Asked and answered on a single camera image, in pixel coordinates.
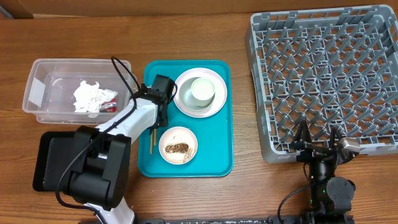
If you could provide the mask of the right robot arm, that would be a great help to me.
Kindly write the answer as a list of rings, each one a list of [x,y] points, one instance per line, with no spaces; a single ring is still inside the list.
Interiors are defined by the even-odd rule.
[[[335,175],[336,168],[354,159],[361,147],[357,141],[344,138],[337,127],[330,131],[329,143],[325,147],[312,143],[306,121],[299,123],[298,131],[290,143],[300,152],[297,162],[308,166],[305,175],[309,184],[290,193],[287,198],[309,189],[312,208],[303,210],[291,223],[353,223],[346,215],[351,210],[355,184]]]

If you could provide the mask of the white napkin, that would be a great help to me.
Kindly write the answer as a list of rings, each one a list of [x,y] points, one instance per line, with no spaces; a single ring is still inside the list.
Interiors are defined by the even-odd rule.
[[[116,98],[118,93],[109,89],[101,89],[98,82],[94,85],[87,84],[86,80],[80,83],[75,90],[75,112],[88,113],[90,118],[95,118],[100,113],[100,107],[104,102]]]

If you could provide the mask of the brown food scrap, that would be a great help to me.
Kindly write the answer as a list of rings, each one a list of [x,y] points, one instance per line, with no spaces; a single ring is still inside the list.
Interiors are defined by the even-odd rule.
[[[186,153],[189,150],[189,145],[184,142],[169,144],[165,147],[165,152],[168,153]]]

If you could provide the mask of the red snack wrapper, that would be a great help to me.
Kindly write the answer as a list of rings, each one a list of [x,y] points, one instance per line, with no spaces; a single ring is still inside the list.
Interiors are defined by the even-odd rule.
[[[110,101],[104,102],[100,109],[99,112],[100,113],[114,113],[117,110],[117,101],[115,98],[113,98]]]

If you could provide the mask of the white cup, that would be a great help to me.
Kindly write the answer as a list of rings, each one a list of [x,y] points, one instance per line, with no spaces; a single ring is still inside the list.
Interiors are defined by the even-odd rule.
[[[215,94],[215,86],[207,78],[197,78],[191,85],[191,93],[198,100],[209,100]]]

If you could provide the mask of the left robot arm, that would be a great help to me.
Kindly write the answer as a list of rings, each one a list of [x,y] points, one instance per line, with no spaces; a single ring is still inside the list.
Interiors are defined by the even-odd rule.
[[[73,159],[62,170],[55,197],[64,207],[89,210],[101,223],[134,223],[124,194],[132,143],[147,129],[168,124],[174,81],[142,85],[129,104],[97,128],[82,126],[73,137]]]

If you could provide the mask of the small white dish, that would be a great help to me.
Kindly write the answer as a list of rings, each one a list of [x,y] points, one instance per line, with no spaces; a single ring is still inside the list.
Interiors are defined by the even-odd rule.
[[[184,142],[189,145],[186,153],[168,153],[165,147],[169,144]],[[181,126],[166,130],[159,140],[159,152],[165,161],[173,165],[182,165],[190,162],[198,150],[198,140],[195,134],[188,128]]]

